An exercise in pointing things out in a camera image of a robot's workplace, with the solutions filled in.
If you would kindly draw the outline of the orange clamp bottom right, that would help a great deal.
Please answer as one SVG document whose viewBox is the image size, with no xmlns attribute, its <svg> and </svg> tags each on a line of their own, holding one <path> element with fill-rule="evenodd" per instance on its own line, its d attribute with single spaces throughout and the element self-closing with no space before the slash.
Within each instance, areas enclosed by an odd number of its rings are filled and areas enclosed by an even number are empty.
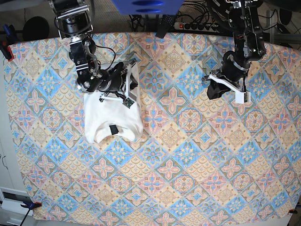
<svg viewBox="0 0 301 226">
<path fill-rule="evenodd" d="M 298 211 L 297 211 L 297 210 L 289 210 L 289 213 L 290 213 L 290 214 L 297 214 Z"/>
</svg>

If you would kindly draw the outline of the black round stool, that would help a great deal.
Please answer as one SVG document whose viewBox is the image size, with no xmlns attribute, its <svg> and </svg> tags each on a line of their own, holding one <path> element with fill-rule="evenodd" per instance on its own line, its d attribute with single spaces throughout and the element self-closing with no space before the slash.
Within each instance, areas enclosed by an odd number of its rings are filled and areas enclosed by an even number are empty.
<svg viewBox="0 0 301 226">
<path fill-rule="evenodd" d="M 43 17 L 32 17 L 23 27 L 22 37 L 24 41 L 43 40 L 47 39 L 48 36 L 49 23 Z"/>
</svg>

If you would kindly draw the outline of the patterned tablecloth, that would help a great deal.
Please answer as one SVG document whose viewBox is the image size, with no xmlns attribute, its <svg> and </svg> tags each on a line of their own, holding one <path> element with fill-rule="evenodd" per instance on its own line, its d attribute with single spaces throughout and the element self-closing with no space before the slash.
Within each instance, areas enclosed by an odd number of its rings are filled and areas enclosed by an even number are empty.
<svg viewBox="0 0 301 226">
<path fill-rule="evenodd" d="M 87 225 L 222 226 L 286 217 L 301 194 L 301 53 L 266 44 L 249 103 L 209 100 L 201 78 L 232 38 L 93 36 L 96 56 L 135 58 L 143 134 L 90 144 L 83 95 L 60 38 L 12 45 L 4 86 L 14 147 L 39 220 Z"/>
</svg>

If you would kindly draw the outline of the blue clamp bottom left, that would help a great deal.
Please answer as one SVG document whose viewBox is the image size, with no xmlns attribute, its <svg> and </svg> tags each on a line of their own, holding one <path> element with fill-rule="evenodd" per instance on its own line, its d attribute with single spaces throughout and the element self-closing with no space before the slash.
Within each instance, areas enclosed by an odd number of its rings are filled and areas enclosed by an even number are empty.
<svg viewBox="0 0 301 226">
<path fill-rule="evenodd" d="M 40 202 L 23 202 L 20 205 L 21 205 L 21 207 L 27 208 L 29 210 L 33 210 L 35 208 L 39 208 L 42 206 L 42 204 Z"/>
</svg>

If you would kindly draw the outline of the white printed T-shirt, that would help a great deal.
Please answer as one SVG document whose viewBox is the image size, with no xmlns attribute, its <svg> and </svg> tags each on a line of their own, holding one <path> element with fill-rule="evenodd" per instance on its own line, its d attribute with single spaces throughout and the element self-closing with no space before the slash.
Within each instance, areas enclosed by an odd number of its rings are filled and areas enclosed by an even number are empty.
<svg viewBox="0 0 301 226">
<path fill-rule="evenodd" d="M 117 135 L 135 141 L 143 133 L 140 85 L 137 101 L 125 107 L 120 101 L 101 102 L 100 91 L 84 95 L 84 134 L 89 143 L 100 143 L 106 137 Z"/>
</svg>

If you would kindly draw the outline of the white cabinet left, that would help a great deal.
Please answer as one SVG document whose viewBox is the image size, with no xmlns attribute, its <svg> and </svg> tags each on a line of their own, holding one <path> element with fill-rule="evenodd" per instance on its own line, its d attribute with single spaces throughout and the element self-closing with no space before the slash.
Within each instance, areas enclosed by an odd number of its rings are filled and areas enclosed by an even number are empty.
<svg viewBox="0 0 301 226">
<path fill-rule="evenodd" d="M 3 56 L 0 56 L 0 186 L 27 194 L 13 142 L 6 103 Z"/>
</svg>

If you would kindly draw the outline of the black power strip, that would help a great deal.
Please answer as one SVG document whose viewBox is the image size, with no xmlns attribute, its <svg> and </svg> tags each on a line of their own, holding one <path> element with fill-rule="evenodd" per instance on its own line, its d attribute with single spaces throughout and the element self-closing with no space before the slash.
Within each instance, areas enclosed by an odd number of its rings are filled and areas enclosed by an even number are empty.
<svg viewBox="0 0 301 226">
<path fill-rule="evenodd" d="M 188 23 L 188 22 L 175 22 L 174 29 L 177 31 L 191 31 L 191 32 L 216 32 L 218 29 L 216 23 Z"/>
</svg>

